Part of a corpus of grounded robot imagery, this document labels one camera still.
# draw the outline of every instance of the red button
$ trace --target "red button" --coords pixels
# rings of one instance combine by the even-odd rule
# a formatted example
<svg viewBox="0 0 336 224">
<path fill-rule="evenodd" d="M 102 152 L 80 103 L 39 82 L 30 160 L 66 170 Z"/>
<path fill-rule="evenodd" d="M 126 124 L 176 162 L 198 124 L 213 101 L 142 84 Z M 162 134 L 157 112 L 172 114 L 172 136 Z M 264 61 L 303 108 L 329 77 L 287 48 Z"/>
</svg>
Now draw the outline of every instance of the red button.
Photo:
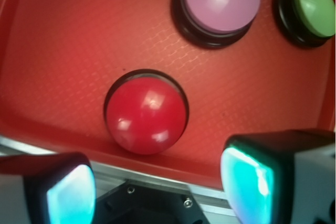
<svg viewBox="0 0 336 224">
<path fill-rule="evenodd" d="M 106 108 L 106 123 L 114 140 L 138 154 L 155 154 L 171 147 L 182 135 L 186 121 L 186 105 L 177 87 L 155 77 L 126 81 Z"/>
</svg>

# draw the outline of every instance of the red tray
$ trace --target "red tray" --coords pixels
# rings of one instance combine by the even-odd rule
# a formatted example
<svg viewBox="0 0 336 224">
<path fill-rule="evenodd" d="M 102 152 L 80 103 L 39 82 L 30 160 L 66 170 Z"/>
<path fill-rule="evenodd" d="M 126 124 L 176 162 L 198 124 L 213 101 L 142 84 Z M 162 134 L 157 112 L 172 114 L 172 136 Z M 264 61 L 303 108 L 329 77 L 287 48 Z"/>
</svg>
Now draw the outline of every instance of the red tray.
<svg viewBox="0 0 336 224">
<path fill-rule="evenodd" d="M 0 133 L 51 150 L 221 188 L 219 160 L 234 133 L 335 125 L 334 38 L 289 43 L 261 0 L 249 32 L 220 50 L 177 32 L 171 0 L 1 0 Z M 180 140 L 151 156 L 109 135 L 103 103 L 124 73 L 163 71 L 183 87 L 190 119 Z"/>
</svg>

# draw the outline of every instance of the screw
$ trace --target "screw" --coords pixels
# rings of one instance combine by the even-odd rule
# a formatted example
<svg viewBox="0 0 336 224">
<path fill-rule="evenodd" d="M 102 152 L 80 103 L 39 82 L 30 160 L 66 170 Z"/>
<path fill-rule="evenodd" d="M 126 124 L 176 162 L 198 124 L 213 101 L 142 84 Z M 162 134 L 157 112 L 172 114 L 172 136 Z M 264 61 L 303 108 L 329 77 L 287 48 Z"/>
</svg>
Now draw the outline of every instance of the screw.
<svg viewBox="0 0 336 224">
<path fill-rule="evenodd" d="M 193 205 L 193 201 L 190 198 L 186 198 L 183 202 L 185 208 L 191 208 Z"/>
<path fill-rule="evenodd" d="M 130 186 L 129 188 L 127 188 L 127 193 L 128 194 L 132 194 L 132 193 L 134 193 L 134 191 L 135 191 L 135 188 L 133 186 Z"/>
</svg>

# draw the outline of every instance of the metal bracket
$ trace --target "metal bracket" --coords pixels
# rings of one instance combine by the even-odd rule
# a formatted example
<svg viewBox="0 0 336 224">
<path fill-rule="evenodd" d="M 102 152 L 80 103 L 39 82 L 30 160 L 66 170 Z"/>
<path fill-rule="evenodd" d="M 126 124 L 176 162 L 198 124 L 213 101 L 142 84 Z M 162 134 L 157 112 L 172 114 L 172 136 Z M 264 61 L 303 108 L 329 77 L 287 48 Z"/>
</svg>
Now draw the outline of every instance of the metal bracket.
<svg viewBox="0 0 336 224">
<path fill-rule="evenodd" d="M 209 221 L 189 191 L 168 191 L 132 181 L 97 199 L 92 223 L 209 224 Z"/>
</svg>

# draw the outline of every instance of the orange tray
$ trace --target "orange tray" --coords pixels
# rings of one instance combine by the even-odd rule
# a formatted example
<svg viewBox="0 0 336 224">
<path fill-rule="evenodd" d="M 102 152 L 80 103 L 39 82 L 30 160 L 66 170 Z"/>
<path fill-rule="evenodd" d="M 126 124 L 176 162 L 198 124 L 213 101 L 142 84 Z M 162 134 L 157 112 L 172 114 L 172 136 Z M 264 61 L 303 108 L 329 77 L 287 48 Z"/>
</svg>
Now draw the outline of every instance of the orange tray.
<svg viewBox="0 0 336 224">
<path fill-rule="evenodd" d="M 0 134 L 94 161 L 221 188 L 219 160 L 235 133 L 335 125 L 334 38 L 315 49 L 278 30 L 271 0 L 249 32 L 219 50 L 176 30 L 171 0 L 0 0 Z M 109 135 L 103 104 L 126 72 L 151 68 L 184 89 L 180 140 L 151 156 Z"/>
</svg>

